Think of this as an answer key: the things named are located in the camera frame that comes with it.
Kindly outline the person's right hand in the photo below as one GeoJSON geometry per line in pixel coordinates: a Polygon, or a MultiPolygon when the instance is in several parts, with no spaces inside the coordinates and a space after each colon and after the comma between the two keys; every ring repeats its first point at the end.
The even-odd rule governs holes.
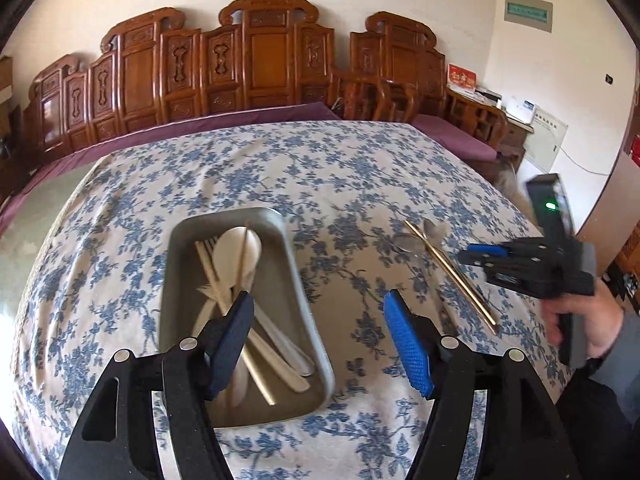
{"type": "Polygon", "coordinates": [[[623,308],[601,280],[596,281],[593,296],[563,295],[544,299],[540,306],[548,341],[555,347],[559,347],[563,340],[561,314],[576,314],[584,321],[587,356],[590,359],[602,358],[612,348],[624,320],[623,308]]]}

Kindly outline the person's grey sleeve forearm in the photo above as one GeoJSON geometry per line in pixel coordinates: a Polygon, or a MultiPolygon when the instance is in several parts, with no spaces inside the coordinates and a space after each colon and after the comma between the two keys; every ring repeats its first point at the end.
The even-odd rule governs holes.
{"type": "Polygon", "coordinates": [[[625,315],[599,367],[565,389],[564,426],[584,479],[639,477],[639,318],[625,315]]]}

